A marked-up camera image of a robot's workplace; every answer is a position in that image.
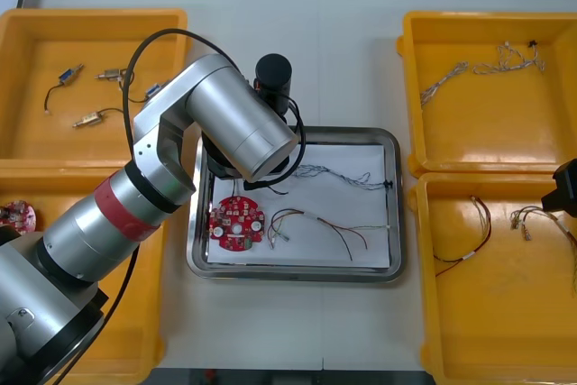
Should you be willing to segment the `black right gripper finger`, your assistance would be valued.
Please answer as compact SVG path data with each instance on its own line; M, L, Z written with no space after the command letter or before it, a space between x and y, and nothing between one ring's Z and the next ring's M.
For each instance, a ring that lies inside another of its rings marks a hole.
M577 214L576 193L572 190L556 188L541 198L542 208L546 212L565 212Z
M553 175L555 185L561 190L575 190L577 186L577 159L560 166Z

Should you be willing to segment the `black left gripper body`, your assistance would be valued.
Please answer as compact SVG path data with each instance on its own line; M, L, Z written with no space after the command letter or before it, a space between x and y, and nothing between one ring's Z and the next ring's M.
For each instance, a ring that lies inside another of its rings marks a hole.
M240 172L228 161L213 142L204 134L201 134L203 146L208 155L207 166L209 170L220 179L242 179ZM256 190L270 187L270 181L262 180L255 183L244 181L245 190Z

